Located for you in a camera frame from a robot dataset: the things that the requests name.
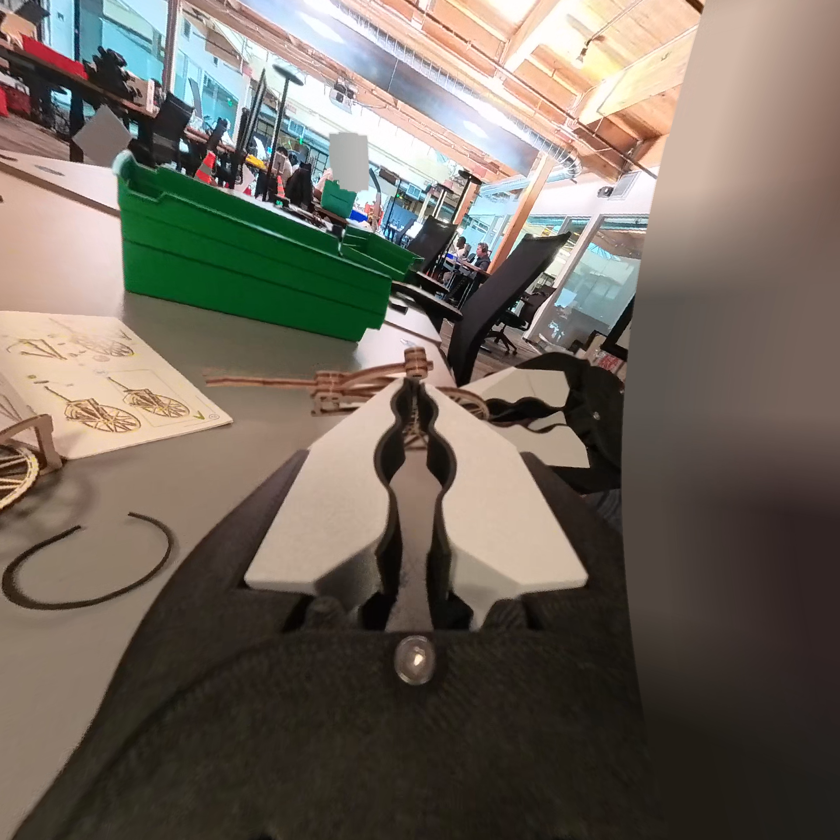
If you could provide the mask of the wooden wheel assembly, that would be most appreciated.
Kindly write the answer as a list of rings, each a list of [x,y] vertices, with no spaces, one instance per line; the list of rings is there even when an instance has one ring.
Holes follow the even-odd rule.
[[[18,441],[24,432],[33,432],[36,447]],[[11,508],[32,488],[41,475],[62,469],[54,439],[54,424],[48,414],[17,421],[1,431],[1,511]]]

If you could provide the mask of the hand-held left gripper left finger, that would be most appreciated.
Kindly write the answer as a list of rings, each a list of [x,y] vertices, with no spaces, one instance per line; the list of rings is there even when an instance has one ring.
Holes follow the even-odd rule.
[[[245,573],[251,590],[328,596],[386,625],[403,539],[392,480],[406,460],[412,386],[395,379],[310,446]]]

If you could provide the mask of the black floor lamp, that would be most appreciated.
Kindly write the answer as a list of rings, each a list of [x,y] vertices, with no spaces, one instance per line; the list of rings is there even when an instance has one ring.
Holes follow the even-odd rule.
[[[274,177],[273,181],[269,181],[269,185],[273,184],[274,189],[273,191],[268,190],[266,192],[266,200],[271,201],[272,204],[276,205],[287,200],[285,198],[286,183],[295,171],[292,167],[292,163],[288,160],[287,152],[283,151],[282,154],[279,154],[280,130],[286,114],[287,94],[290,84],[301,87],[303,85],[303,79],[299,77],[296,71],[289,70],[288,68],[281,66],[279,63],[275,63],[272,66],[272,69],[284,79],[280,105],[277,110],[276,124],[272,135],[272,144],[267,170],[268,176]]]

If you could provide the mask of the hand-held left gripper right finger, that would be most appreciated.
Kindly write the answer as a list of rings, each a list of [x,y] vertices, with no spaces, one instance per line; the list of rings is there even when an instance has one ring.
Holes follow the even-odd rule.
[[[440,484],[426,572],[433,625],[481,625],[498,602],[586,585],[534,475],[541,461],[431,385],[420,386],[420,429]]]

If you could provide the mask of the wooden model frame with wheel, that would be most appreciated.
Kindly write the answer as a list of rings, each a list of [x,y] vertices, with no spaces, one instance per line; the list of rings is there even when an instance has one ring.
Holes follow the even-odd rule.
[[[377,396],[394,380],[407,377],[427,385],[428,376],[433,371],[434,362],[428,359],[425,349],[410,346],[404,350],[403,361],[367,367],[352,373],[318,371],[309,380],[205,373],[204,380],[208,386],[264,386],[305,391],[312,401],[312,414],[320,416],[349,414]],[[489,419],[490,410],[481,397],[453,386],[445,386],[442,391],[471,416],[481,421]],[[427,446],[427,435],[421,428],[418,408],[411,409],[410,422],[404,426],[402,435],[409,450]]]

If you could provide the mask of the black office chair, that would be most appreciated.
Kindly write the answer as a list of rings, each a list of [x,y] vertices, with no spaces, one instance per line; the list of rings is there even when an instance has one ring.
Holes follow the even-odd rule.
[[[455,383],[466,385],[491,328],[499,322],[502,313],[550,267],[570,237],[571,232],[541,238],[527,235],[462,308],[455,308],[420,287],[403,281],[394,281],[392,292],[411,298],[426,313],[435,329],[440,329],[443,321],[454,324],[446,361]]]
[[[396,292],[398,283],[421,287],[426,291],[442,290],[443,286],[429,275],[429,271],[447,251],[456,230],[456,224],[426,217],[419,233],[407,248],[413,257],[407,269],[398,271],[397,279],[392,282],[392,293]]]

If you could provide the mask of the printed instruction sheet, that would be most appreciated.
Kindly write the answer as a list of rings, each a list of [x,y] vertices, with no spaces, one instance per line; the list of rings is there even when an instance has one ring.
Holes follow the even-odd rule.
[[[2,428],[41,414],[70,460],[233,422],[116,318],[2,311]]]

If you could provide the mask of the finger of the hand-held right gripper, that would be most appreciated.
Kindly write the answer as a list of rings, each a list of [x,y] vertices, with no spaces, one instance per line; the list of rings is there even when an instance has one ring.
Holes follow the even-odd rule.
[[[571,395],[560,370],[509,367],[469,383],[469,393],[487,405],[494,424],[530,424],[560,416]]]
[[[533,431],[514,424],[498,426],[497,433],[520,453],[535,455],[547,466],[588,469],[592,465],[587,447],[568,426],[558,424]]]

